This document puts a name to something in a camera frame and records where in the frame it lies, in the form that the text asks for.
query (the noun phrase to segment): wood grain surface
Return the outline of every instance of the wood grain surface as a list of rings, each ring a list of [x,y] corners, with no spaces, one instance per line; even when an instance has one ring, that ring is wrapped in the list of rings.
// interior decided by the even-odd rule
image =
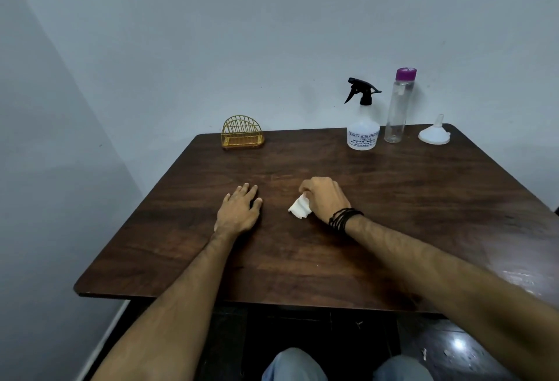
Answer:
[[[458,129],[446,145],[421,142],[427,125],[370,151],[345,129],[266,132],[260,149],[225,151],[195,137],[80,277],[90,297],[157,297],[213,232],[226,193],[243,182],[264,199],[255,229],[228,260],[219,298],[248,303],[433,311],[372,254],[314,215],[287,209],[302,180],[330,176],[353,207],[387,227],[486,267],[559,305],[559,218]]]

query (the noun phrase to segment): blue jeans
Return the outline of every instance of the blue jeans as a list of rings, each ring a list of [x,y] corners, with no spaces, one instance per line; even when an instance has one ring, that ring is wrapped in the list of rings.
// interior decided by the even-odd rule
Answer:
[[[422,364],[408,356],[394,356],[373,374],[374,381],[433,381]],[[264,371],[262,381],[328,381],[316,361],[301,349],[287,349],[278,353]]]

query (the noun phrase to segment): person's left arm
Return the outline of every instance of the person's left arm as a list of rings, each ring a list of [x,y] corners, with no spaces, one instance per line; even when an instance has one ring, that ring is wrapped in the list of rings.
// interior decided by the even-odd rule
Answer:
[[[92,381],[194,379],[227,257],[260,215],[262,199],[251,208],[257,187],[248,186],[226,195],[209,243],[115,344]]]

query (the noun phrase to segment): hand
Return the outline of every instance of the hand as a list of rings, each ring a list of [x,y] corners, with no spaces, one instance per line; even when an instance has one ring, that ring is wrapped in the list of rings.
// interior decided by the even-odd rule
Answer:
[[[242,187],[239,185],[233,195],[227,194],[217,213],[217,221],[213,226],[213,231],[217,232],[219,230],[237,236],[251,229],[258,219],[260,207],[262,207],[261,198],[257,198],[252,208],[250,207],[250,202],[254,199],[257,191],[258,187],[256,185],[248,191],[247,183]]]
[[[338,210],[351,207],[342,189],[332,178],[315,176],[304,180],[299,187],[299,193],[305,194],[312,212],[325,223],[328,223]]]

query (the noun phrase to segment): floor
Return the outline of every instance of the floor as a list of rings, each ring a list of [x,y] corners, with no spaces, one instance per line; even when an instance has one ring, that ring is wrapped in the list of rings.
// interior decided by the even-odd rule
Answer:
[[[86,381],[150,303],[130,303]],[[370,381],[382,362],[400,353],[418,359],[435,381],[518,380],[441,315],[219,304],[196,381],[260,380],[274,356],[289,347],[309,353],[330,381]]]

